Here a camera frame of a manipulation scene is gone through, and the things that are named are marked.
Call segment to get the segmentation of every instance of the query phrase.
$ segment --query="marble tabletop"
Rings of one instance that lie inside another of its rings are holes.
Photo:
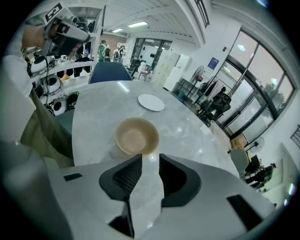
[[[141,94],[160,98],[164,110],[153,112],[142,107]],[[115,129],[126,118],[149,120],[159,132],[155,152],[143,156],[142,175],[130,195],[135,237],[153,225],[161,212],[164,198],[159,177],[159,153],[187,158],[222,168],[239,176],[230,156],[212,132],[185,105],[161,87],[147,82],[115,81],[85,86],[81,91],[73,118],[72,145],[75,165],[130,158],[115,143]]]

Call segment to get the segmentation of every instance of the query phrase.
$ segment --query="table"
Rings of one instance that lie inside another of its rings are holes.
[[[165,109],[153,112],[138,103],[141,94],[160,98]],[[212,132],[185,105],[161,87],[147,82],[99,82],[85,86],[78,97],[72,126],[75,165],[129,159],[115,143],[115,129],[126,118],[149,120],[159,132],[157,150],[143,156],[142,176],[130,195],[135,237],[161,212],[164,198],[159,153],[219,167],[239,177],[232,160]]]

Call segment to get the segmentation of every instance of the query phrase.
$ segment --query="plate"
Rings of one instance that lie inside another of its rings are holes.
[[[159,112],[165,108],[165,104],[158,97],[151,94],[142,94],[138,97],[139,103],[152,111]]]

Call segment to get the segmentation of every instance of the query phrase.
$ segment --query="bowl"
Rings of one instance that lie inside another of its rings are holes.
[[[158,146],[159,135],[155,126],[142,118],[128,118],[116,129],[118,147],[129,155],[150,154]]]

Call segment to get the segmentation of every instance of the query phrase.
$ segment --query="blue chair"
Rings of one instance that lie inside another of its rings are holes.
[[[120,62],[97,63],[90,77],[89,84],[108,81],[132,81],[132,78]]]

